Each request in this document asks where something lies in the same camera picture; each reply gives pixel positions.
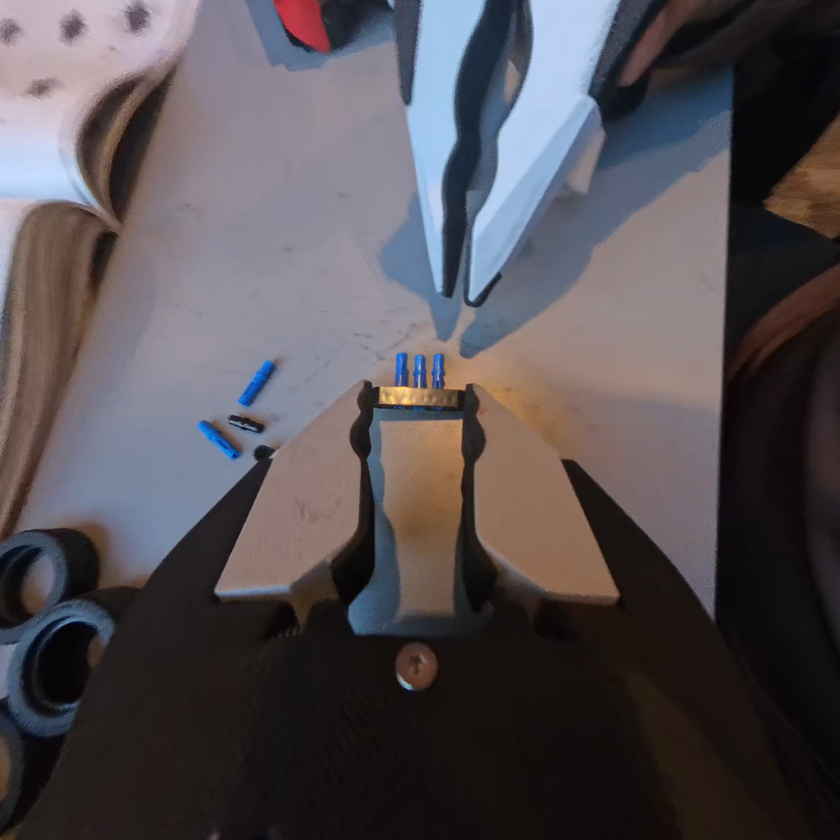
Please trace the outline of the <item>long black toy beam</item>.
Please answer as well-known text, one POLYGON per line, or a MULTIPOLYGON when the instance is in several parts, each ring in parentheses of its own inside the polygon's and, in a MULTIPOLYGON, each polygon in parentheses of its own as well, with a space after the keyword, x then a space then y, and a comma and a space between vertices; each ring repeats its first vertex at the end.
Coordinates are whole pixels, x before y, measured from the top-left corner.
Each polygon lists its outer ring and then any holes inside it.
POLYGON ((413 412, 458 413, 463 410, 466 392, 447 388, 413 388, 408 386, 376 386, 374 407, 413 412))

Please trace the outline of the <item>group of black rubber tyres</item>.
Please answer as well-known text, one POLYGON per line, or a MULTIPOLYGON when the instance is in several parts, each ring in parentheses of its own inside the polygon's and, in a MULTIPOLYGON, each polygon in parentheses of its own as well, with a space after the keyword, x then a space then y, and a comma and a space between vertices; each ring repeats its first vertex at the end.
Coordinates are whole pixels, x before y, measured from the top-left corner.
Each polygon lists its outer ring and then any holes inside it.
POLYGON ((36 617, 9 663, 7 705, 12 719, 37 739, 65 736, 94 669, 91 647, 102 653, 118 620, 87 599, 57 604, 36 617))

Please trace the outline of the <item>person's right forearm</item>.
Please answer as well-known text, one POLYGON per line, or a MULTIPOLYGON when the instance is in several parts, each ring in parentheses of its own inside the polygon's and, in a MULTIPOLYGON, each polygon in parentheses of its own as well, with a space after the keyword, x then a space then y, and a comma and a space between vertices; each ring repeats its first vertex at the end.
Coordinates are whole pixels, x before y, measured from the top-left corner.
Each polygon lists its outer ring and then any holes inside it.
POLYGON ((716 67, 740 60, 775 37, 823 37, 838 28, 838 1, 748 2, 720 18, 711 35, 680 60, 687 66, 716 67))

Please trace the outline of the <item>white desk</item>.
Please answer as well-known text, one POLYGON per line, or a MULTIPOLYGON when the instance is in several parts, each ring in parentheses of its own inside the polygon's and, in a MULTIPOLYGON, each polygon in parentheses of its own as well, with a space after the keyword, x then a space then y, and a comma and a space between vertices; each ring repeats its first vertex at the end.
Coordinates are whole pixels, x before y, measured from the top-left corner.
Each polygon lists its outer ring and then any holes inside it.
POLYGON ((580 463, 712 611, 732 73, 658 75, 589 194, 468 308, 434 291, 388 18, 325 59, 268 19, 203 3, 18 528, 84 531, 100 586, 142 585, 254 447, 390 382, 397 352, 441 352, 448 385, 580 463))

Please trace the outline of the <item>black rubber toy tire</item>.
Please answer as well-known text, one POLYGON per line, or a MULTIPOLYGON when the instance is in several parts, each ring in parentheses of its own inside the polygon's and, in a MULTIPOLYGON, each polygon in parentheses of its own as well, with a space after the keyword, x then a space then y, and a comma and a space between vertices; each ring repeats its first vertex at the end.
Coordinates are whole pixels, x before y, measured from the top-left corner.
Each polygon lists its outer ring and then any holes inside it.
POLYGON ((18 532, 1 543, 1 645, 16 644, 42 613, 98 585, 99 557, 89 537, 75 529, 18 532), (52 583, 44 605, 30 611, 24 604, 26 573, 46 559, 52 583))

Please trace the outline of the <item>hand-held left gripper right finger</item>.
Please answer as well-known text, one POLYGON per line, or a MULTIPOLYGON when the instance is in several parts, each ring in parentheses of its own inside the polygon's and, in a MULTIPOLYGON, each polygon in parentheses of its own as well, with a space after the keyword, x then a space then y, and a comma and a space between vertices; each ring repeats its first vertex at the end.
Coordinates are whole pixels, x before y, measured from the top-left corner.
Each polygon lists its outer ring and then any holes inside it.
POLYGON ((619 591, 559 453, 480 385, 464 396, 464 585, 527 611, 615 606, 619 591))

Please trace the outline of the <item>open instruction booklet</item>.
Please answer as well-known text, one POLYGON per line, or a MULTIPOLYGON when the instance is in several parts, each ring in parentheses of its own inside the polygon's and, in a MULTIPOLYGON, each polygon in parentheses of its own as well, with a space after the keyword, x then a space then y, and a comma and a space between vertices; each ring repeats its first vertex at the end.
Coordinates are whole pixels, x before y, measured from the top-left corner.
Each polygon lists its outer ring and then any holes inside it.
POLYGON ((94 308, 119 145, 195 1, 1 2, 1 530, 23 509, 94 308))

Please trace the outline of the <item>person's right hand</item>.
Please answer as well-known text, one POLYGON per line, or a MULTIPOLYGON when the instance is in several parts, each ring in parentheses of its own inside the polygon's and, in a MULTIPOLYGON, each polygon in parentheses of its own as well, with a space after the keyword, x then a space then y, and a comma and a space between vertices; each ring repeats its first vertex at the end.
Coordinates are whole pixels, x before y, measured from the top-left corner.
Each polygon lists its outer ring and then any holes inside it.
POLYGON ((639 81, 676 33, 701 19, 707 6, 706 1, 667 1, 624 62, 618 85, 628 88, 639 81))

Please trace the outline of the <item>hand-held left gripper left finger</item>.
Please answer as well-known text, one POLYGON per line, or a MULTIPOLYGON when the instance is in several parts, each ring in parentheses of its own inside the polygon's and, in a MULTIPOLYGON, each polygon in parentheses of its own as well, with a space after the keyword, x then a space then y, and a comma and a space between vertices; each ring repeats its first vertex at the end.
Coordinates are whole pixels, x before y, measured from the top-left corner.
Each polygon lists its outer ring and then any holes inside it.
POLYGON ((348 607, 370 583, 374 402, 372 383, 355 383, 271 457, 216 582, 218 599, 348 607))

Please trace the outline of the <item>person's brown sweater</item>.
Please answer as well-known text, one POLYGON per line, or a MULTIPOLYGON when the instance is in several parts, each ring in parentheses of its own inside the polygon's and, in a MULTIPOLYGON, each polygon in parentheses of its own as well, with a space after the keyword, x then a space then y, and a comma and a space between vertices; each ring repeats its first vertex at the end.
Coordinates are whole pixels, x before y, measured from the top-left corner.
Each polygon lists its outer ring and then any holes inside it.
POLYGON ((717 623, 811 838, 838 838, 838 266, 753 305, 726 369, 717 623))

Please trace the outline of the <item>black metal frame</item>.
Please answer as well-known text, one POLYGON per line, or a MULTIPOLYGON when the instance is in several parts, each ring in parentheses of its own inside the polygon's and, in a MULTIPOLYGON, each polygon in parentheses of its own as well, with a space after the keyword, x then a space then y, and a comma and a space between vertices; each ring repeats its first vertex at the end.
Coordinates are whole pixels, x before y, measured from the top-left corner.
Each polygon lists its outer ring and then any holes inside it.
POLYGON ((838 264, 838 32, 754 49, 734 72, 732 271, 838 264))

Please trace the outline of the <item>red toy brick car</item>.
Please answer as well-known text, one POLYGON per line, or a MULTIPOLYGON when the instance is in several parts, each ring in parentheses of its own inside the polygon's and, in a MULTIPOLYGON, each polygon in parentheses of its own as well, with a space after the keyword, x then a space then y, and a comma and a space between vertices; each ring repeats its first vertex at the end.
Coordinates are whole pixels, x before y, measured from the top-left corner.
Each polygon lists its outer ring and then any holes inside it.
POLYGON ((328 55, 347 46, 371 16, 392 11, 393 1, 272 1, 290 42, 328 55))

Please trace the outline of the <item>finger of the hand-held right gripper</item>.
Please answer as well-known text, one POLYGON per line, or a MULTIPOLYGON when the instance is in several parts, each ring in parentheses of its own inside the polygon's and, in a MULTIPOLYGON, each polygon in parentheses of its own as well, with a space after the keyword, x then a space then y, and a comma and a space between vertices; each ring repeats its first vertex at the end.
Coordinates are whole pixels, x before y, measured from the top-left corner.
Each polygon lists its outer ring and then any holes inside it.
POLYGON ((518 2, 406 5, 406 124, 437 294, 467 289, 482 134, 499 93, 518 2))
POLYGON ((617 1, 527 2, 527 67, 507 116, 484 130, 480 186, 468 200, 465 302, 478 307, 494 279, 602 134, 589 93, 617 1))

